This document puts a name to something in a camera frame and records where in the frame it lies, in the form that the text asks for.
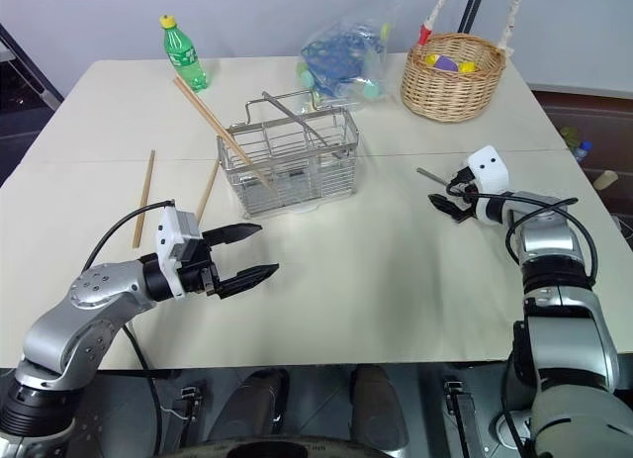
white table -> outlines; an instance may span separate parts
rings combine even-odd
[[[203,96],[227,125],[239,121],[243,101],[264,82],[271,92],[296,89],[293,62],[223,59]],[[172,76],[164,61],[96,63],[0,189],[0,366],[16,363],[31,323],[63,297],[102,233],[136,206],[151,148],[150,201],[175,198],[180,209],[195,210],[215,136]],[[136,81],[132,94],[121,95],[122,79]],[[140,115],[135,107],[147,104],[161,112]],[[170,121],[167,106],[174,107]],[[281,268],[238,296],[191,296],[137,317],[134,329],[153,367],[505,358],[512,323],[522,316],[522,287],[502,228],[455,225],[426,198],[441,187],[414,171],[424,166],[448,177],[486,143],[499,149],[516,189],[581,198],[572,212],[597,244],[595,290],[616,347],[633,350],[633,254],[511,64],[492,105],[467,124],[416,117],[397,98],[354,118],[366,140],[357,194],[263,219],[263,232],[215,248],[223,278],[258,263]],[[391,119],[389,133],[397,136],[387,138]],[[178,134],[180,124],[186,128]],[[241,213],[220,175],[201,228],[239,222]],[[148,214],[140,249],[131,249],[130,224],[100,260],[153,251],[158,216]],[[121,335],[102,367],[138,367]]]

chopstick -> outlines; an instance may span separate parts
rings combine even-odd
[[[151,184],[151,172],[154,169],[154,157],[156,156],[156,150],[153,149],[149,154],[149,160],[147,161],[147,169],[145,170],[145,181],[142,184],[142,193],[140,194],[139,207],[144,208],[147,206],[147,197],[149,196],[149,185]],[[140,246],[140,236],[142,235],[142,225],[145,222],[145,213],[140,213],[136,218],[135,236],[132,239],[132,248],[138,248]]]
[[[200,223],[202,214],[205,213],[205,208],[207,207],[207,201],[209,200],[211,189],[214,187],[214,181],[216,181],[216,174],[218,174],[219,167],[220,167],[220,160],[217,159],[216,163],[214,164],[214,168],[211,171],[211,175],[209,176],[209,180],[207,181],[207,186],[205,186],[205,191],[202,194],[202,198],[200,198],[198,209],[196,210],[196,220],[198,221],[198,224]]]
[[[248,157],[248,155],[241,149],[241,146],[235,142],[233,136],[222,126],[222,124],[218,121],[214,113],[211,111],[209,107],[205,105],[205,103],[196,95],[196,93],[189,88],[189,86],[180,78],[176,77],[174,79],[174,84],[180,89],[185,97],[191,102],[191,104],[198,110],[200,115],[211,125],[216,133],[222,137],[225,143],[239,156],[239,159],[242,160],[244,164],[249,166],[253,165],[253,160]],[[253,168],[253,173],[259,180],[262,182],[264,186],[270,189],[273,192],[276,192],[275,188],[268,182],[265,176],[260,173],[258,170]]]

metal wire basket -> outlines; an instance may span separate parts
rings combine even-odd
[[[312,97],[311,91],[304,90],[274,99],[305,94]],[[252,165],[245,164],[218,137],[222,167],[249,216],[354,192],[359,134],[346,109],[325,107],[297,114],[294,119],[251,123],[249,108],[261,102],[268,101],[247,102],[246,122],[228,128]],[[316,133],[300,125],[297,118]],[[263,175],[273,189],[262,184],[254,171]]]

basket handle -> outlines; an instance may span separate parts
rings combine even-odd
[[[438,0],[435,8],[431,14],[426,18],[424,24],[420,28],[419,32],[419,41],[417,42],[419,45],[424,45],[428,40],[429,36],[433,32],[433,25],[435,24],[435,19],[439,14],[440,10],[444,7],[446,0]],[[507,19],[505,21],[505,28],[503,28],[503,32],[501,33],[501,39],[498,41],[497,47],[503,50],[508,56],[512,55],[512,49],[507,46],[510,37],[512,36],[512,31],[514,30],[514,22],[516,20],[516,13],[518,12],[518,7],[521,4],[521,0],[512,0],[510,3],[510,9],[507,14]]]

